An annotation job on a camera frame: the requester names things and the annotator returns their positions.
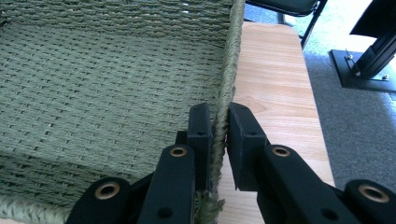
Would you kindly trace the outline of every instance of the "basket bottom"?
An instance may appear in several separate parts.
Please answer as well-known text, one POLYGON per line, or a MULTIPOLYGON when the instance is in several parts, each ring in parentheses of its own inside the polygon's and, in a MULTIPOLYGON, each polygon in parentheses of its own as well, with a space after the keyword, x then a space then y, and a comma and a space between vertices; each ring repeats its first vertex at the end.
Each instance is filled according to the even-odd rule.
POLYGON ((204 43, 17 24, 0 52, 2 197, 65 210, 99 178, 154 171, 189 108, 216 107, 223 57, 204 43))

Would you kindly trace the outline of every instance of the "woven cord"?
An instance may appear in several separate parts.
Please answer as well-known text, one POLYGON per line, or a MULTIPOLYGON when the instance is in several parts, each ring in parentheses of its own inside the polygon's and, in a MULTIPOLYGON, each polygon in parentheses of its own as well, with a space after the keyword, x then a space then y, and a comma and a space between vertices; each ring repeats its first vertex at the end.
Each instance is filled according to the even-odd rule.
MULTIPOLYGON (((9 59, 2 61, 7 62, 5 66, 0 63, 0 71, 5 74, 0 77, 0 89, 3 92, 0 95, 0 192, 11 196, 7 204, 10 204, 15 195, 48 205, 46 211, 51 207, 71 208, 82 191, 103 176, 119 176, 131 182, 136 181, 154 170, 154 165, 158 162, 155 158, 159 155, 158 151, 161 152, 163 146, 173 143, 176 130, 187 126, 188 108, 191 105, 200 101, 211 102, 212 108, 216 105, 215 96, 222 77, 223 48, 208 45, 194 47, 195 44, 190 42, 183 44, 181 41, 176 43, 161 39, 159 42, 141 38, 125 40, 123 44, 121 36, 101 35, 101 46, 92 46, 96 53, 89 56, 85 52, 91 53, 90 50, 79 52, 79 48, 73 46, 74 43, 89 46, 90 43, 86 40, 91 35, 77 34, 83 37, 78 38, 66 30, 54 33, 52 29, 16 24, 8 26, 1 34, 0 43, 5 44, 0 44, 0 49, 7 52, 4 57, 9 59), (49 34, 52 38, 41 44, 38 38, 43 34, 49 34), (51 43, 57 39, 54 40, 55 36, 62 39, 62 44, 73 49, 74 57, 65 55, 64 50, 55 50, 59 46, 58 42, 51 43), (73 38, 80 40, 67 44, 67 40, 73 38), (30 44, 32 39, 37 48, 20 45, 21 42, 30 44), (106 42, 111 46, 110 49, 101 48, 106 46, 106 42), (117 46, 112 45, 112 42, 118 43, 117 46), (128 49, 127 46, 132 45, 139 48, 128 49), (122 54, 114 53, 121 50, 127 55, 122 57, 122 54), (138 57, 132 57, 137 50, 140 50, 138 57), (169 58, 171 62, 161 60, 161 56, 175 52, 177 55, 169 58), (40 54, 30 57, 31 53, 40 54), (101 66, 80 63, 85 63, 92 57, 103 57, 100 60, 101 66), (194 59, 196 63, 184 61, 183 58, 194 59), (148 60, 152 65, 149 71, 145 64, 148 60), (73 63, 72 68, 85 73, 83 76, 78 76, 81 74, 79 72, 71 74, 69 66, 57 66, 59 63, 73 63), (111 71, 107 69, 103 74, 105 69, 102 68, 106 67, 110 67, 111 71), (57 71, 46 72, 52 68, 57 71), (30 73, 26 72, 27 69, 38 71, 30 73), (24 85, 19 90, 21 80, 24 85), (164 83, 169 83, 170 88, 166 89, 164 83), (77 100, 65 98, 70 94, 77 100), (61 103, 73 106, 62 106, 61 103)), ((26 222, 43 220, 42 209, 36 210, 42 206, 30 206, 31 208, 20 206, 21 210, 17 209, 18 206, 3 209, 0 217, 28 217, 25 211, 31 210, 31 218, 26 219, 26 222)))
POLYGON ((70 210, 53 208, 47 204, 29 202, 25 199, 13 199, 0 195, 0 215, 11 215, 16 221, 29 221, 31 224, 65 223, 70 210))
POLYGON ((245 1, 235 1, 230 21, 230 30, 225 45, 225 56, 222 66, 223 80, 217 100, 217 113, 214 121, 214 145, 212 164, 210 167, 213 190, 202 195, 203 201, 196 223, 217 223, 216 218, 224 205, 224 200, 219 200, 219 180, 223 163, 225 136, 228 126, 228 107, 233 100, 234 82, 241 48, 242 24, 244 22, 245 1))

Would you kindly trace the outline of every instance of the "gray carpet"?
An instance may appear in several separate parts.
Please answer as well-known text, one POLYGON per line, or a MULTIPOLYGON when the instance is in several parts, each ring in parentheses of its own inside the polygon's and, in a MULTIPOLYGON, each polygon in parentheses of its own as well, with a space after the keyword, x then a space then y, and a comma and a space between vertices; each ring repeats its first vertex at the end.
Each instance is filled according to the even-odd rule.
MULTIPOLYGON (((370 179, 396 192, 396 104, 387 93, 341 87, 331 49, 365 51, 372 38, 349 32, 370 0, 329 1, 304 49, 336 187, 370 179)), ((245 18, 280 23, 271 11, 247 6, 245 18)), ((296 20, 303 34, 310 17, 296 20)))

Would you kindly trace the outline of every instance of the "black metal stand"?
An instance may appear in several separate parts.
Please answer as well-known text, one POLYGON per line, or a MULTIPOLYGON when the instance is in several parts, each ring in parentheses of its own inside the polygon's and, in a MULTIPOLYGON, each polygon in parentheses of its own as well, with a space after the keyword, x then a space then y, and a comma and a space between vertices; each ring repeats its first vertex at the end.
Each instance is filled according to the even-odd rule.
POLYGON ((349 55, 353 56, 353 60, 348 59, 345 50, 332 49, 330 55, 344 88, 396 93, 396 72, 390 64, 374 77, 359 77, 352 68, 362 53, 350 51, 349 55))
POLYGON ((394 3, 394 0, 373 1, 358 21, 352 34, 376 38, 364 53, 331 50, 343 87, 396 92, 395 72, 389 65, 396 53, 394 3))

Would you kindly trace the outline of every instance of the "black chair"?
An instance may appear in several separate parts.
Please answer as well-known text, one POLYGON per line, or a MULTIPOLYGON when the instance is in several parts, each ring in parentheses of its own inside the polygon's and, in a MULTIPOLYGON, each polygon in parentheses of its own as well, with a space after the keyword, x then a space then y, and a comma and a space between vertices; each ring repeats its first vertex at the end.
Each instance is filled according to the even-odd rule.
POLYGON ((301 46, 304 48, 320 13, 326 6, 327 0, 247 0, 246 3, 293 17, 304 17, 313 13, 313 18, 309 22, 304 35, 300 35, 301 46))

